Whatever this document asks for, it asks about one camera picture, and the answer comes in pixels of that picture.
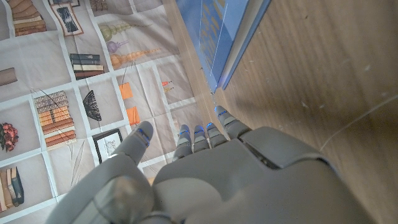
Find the fan illustration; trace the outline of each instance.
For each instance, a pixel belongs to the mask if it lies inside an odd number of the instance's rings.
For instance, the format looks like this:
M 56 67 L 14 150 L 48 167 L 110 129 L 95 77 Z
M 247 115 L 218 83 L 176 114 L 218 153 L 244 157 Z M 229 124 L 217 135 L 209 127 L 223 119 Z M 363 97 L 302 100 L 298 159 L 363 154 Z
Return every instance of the fan illustration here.
M 88 92 L 83 100 L 83 105 L 85 106 L 87 117 L 93 118 L 96 121 L 101 121 L 100 110 L 98 109 L 93 90 Z

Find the tan book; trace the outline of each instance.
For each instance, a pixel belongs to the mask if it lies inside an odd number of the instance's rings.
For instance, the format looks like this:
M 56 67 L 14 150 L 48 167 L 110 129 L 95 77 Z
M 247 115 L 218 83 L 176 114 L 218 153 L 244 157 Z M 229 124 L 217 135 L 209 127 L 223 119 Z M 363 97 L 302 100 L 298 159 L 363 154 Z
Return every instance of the tan book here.
M 15 20 L 15 19 L 18 19 L 18 18 L 21 18 L 21 17 L 31 16 L 31 15 L 35 14 L 36 12 L 37 12 L 36 7 L 31 5 L 29 8 L 27 8 L 23 12 L 12 13 L 12 18 Z
M 47 150 L 49 151 L 49 150 L 53 150 L 53 149 L 56 149 L 56 148 L 59 148 L 59 147 L 62 147 L 62 146 L 67 146 L 67 145 L 72 144 L 74 142 L 77 142 L 77 139 L 67 140 L 67 141 L 55 144 L 53 146 L 47 147 Z
M 2 188 L 0 188 L 0 209 L 1 211 L 7 210 L 6 199 L 4 198 L 4 191 Z
M 17 195 L 15 194 L 15 190 L 11 182 L 11 169 L 7 169 L 7 185 L 8 185 L 8 190 L 10 191 L 11 194 L 12 203 L 14 204 L 15 207 L 18 207 L 19 203 Z
M 31 0 L 24 0 L 21 3 L 19 3 L 17 6 L 12 7 L 11 11 L 12 11 L 13 14 L 14 13 L 20 13 L 20 12 L 25 11 L 27 8 L 29 8 L 31 6 L 33 6 L 33 3 L 32 3 Z
M 59 116 L 63 116 L 63 115 L 68 115 L 69 118 L 70 118 L 69 111 L 66 110 L 66 111 L 60 111 L 60 112 L 58 112 L 58 113 L 50 114 L 50 115 L 41 117 L 41 118 L 39 118 L 39 119 L 40 119 L 40 122 L 43 122 L 43 121 L 48 121 L 48 120 L 53 119 L 53 118 L 58 118 Z
M 52 123 L 55 123 L 55 122 L 57 122 L 57 121 L 62 121 L 62 120 L 64 120 L 64 119 L 68 119 L 68 118 L 70 118 L 69 114 L 67 114 L 67 115 L 61 115 L 61 116 L 59 116 L 59 117 L 57 117 L 57 118 L 54 118 L 54 119 L 50 119 L 50 120 L 46 120 L 46 121 L 40 122 L 40 125 L 41 125 L 41 126 L 45 126 L 45 125 L 52 124 Z
M 69 136 L 65 136 L 65 137 L 62 137 L 60 139 L 47 142 L 46 145 L 47 145 L 47 147 L 50 147 L 50 146 L 56 145 L 56 144 L 64 142 L 64 141 L 73 140 L 75 138 L 76 138 L 76 134 L 71 134 Z
M 16 21 L 13 21 L 12 23 L 15 24 L 20 24 L 20 23 L 25 23 L 25 22 L 36 22 L 36 21 L 41 21 L 43 18 L 42 16 L 36 16 L 35 18 L 30 18 L 30 19 L 19 19 Z
M 23 1 L 25 1 L 25 0 L 9 0 L 8 1 L 8 5 L 10 5 L 10 7 L 12 9 L 13 7 L 16 7 L 17 5 L 19 5 Z
M 4 199 L 6 201 L 6 206 L 7 208 L 11 208 L 14 206 L 12 203 L 12 198 L 10 194 L 10 190 L 8 190 L 8 185 L 7 185 L 7 172 L 4 170 L 0 171 L 0 179 L 1 179 L 1 187 L 2 191 L 4 193 Z
M 65 124 L 60 124 L 60 125 L 58 125 L 58 126 L 55 126 L 55 127 L 52 127 L 52 128 L 50 128 L 50 129 L 46 129 L 46 130 L 43 130 L 43 133 L 46 135 L 46 134 L 50 134 L 50 133 L 53 133 L 53 132 L 56 132 L 56 131 L 59 131 L 59 130 L 63 130 L 63 129 L 65 129 L 65 128 L 70 128 L 70 127 L 73 127 L 73 121 L 71 121 L 71 122 L 69 122 L 69 123 L 65 123 Z
M 73 134 L 75 134 L 74 130 L 67 131 L 65 133 L 61 133 L 61 134 L 58 134 L 56 136 L 52 136 L 52 137 L 46 138 L 46 139 L 44 139 L 44 141 L 45 141 L 45 143 L 48 143 L 48 142 L 51 142 L 51 141 L 54 141 L 54 140 L 57 140 L 57 139 L 60 139 L 60 138 L 66 138 L 67 136 L 73 135 Z
M 31 19 L 31 18 L 35 18 L 35 17 L 37 17 L 37 16 L 39 16 L 39 15 L 40 15 L 39 12 L 35 12 L 35 13 L 33 13 L 32 15 L 30 15 L 30 16 L 24 16 L 24 17 L 13 18 L 13 19 L 14 19 L 14 21 L 18 21 L 18 20 L 22 20 L 22 19 Z
M 42 118 L 44 116 L 51 115 L 51 113 L 56 114 L 56 113 L 60 113 L 62 111 L 68 111 L 68 107 L 67 106 L 63 106 L 61 108 L 56 108 L 54 110 L 49 110 L 49 111 L 46 111 L 46 112 L 43 112 L 43 113 L 39 113 L 39 117 Z
M 73 65 L 74 71 L 103 71 L 104 65 Z
M 24 31 L 28 31 L 28 30 L 32 30 L 32 29 L 43 29 L 43 28 L 45 28 L 45 25 L 24 27 L 24 28 L 15 29 L 15 32 L 24 32 Z
M 40 21 L 35 21 L 35 22 L 25 22 L 23 24 L 15 24 L 14 28 L 19 29 L 19 28 L 30 27 L 30 26 L 39 26 L 39 25 L 45 25 L 45 22 L 43 19 Z
M 70 123 L 70 122 L 73 122 L 72 118 L 68 118 L 68 119 L 65 119 L 65 120 L 62 120 L 62 121 L 57 121 L 55 123 L 42 126 L 42 129 L 43 129 L 43 131 L 45 131 L 45 130 L 48 130 L 48 129 L 51 129 L 51 128 L 56 128 L 58 126 L 66 124 L 66 123 Z
M 22 31 L 22 32 L 16 32 L 15 36 L 22 36 L 22 35 L 28 35 L 28 34 L 34 34 L 37 32 L 45 32 L 47 31 L 46 28 L 41 28 L 41 29 L 31 29 L 31 30 L 27 30 L 27 31 Z

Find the stacked books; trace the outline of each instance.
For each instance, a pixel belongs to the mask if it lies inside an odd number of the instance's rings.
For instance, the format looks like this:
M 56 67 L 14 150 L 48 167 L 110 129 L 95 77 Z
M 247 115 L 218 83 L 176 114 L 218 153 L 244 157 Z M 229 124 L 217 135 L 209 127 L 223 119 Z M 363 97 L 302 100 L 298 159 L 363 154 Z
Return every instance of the stacked books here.
M 0 170 L 0 212 L 24 203 L 24 188 L 17 167 Z
M 108 5 L 105 0 L 90 0 L 93 11 L 108 10 Z
M 100 65 L 100 55 L 70 54 L 69 58 L 75 72 L 76 80 L 104 73 L 104 65 Z
M 64 91 L 34 99 L 47 150 L 76 142 L 75 125 Z
M 7 0 L 12 11 L 15 36 L 46 31 L 43 17 L 31 0 Z

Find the black book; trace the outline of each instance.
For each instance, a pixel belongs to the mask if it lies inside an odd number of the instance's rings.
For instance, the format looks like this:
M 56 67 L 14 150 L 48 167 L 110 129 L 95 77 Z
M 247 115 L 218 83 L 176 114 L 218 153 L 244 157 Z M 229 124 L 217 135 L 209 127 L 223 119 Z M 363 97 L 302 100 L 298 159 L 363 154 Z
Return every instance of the black book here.
M 92 59 L 71 59 L 72 65 L 100 65 L 100 60 Z
M 93 54 L 70 54 L 70 60 L 100 60 L 100 55 L 93 55 Z
M 24 188 L 22 187 L 21 178 L 19 177 L 18 168 L 14 167 L 11 169 L 11 182 L 14 187 L 15 195 L 19 204 L 24 203 Z

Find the blue book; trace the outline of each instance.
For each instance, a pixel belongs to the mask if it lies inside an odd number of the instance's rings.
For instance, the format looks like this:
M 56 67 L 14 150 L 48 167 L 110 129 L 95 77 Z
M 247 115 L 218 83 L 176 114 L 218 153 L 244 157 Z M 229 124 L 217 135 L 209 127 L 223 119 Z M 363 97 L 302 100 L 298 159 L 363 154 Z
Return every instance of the blue book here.
M 226 88 L 271 0 L 176 0 L 210 90 Z

